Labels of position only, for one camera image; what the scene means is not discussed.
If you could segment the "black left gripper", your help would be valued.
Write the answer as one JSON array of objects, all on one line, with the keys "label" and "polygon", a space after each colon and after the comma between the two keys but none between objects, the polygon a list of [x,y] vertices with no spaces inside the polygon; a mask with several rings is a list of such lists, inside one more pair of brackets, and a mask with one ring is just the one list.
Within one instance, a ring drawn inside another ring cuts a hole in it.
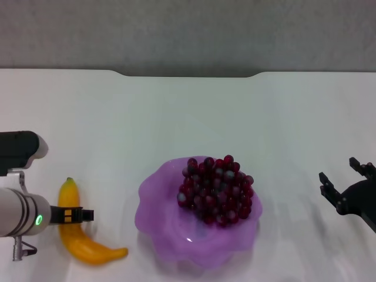
[{"label": "black left gripper", "polygon": [[94,221],[94,211],[83,207],[58,207],[51,206],[50,225],[81,224]]}]

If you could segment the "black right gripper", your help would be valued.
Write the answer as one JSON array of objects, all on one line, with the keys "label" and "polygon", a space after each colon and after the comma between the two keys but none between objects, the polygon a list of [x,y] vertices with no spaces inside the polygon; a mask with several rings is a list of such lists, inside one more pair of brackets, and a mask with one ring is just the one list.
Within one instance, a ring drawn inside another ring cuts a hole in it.
[{"label": "black right gripper", "polygon": [[319,173],[320,191],[340,215],[354,214],[361,217],[375,231],[375,174],[376,168],[371,163],[361,164],[356,158],[349,158],[350,167],[368,180],[351,185],[339,193],[328,177]]}]

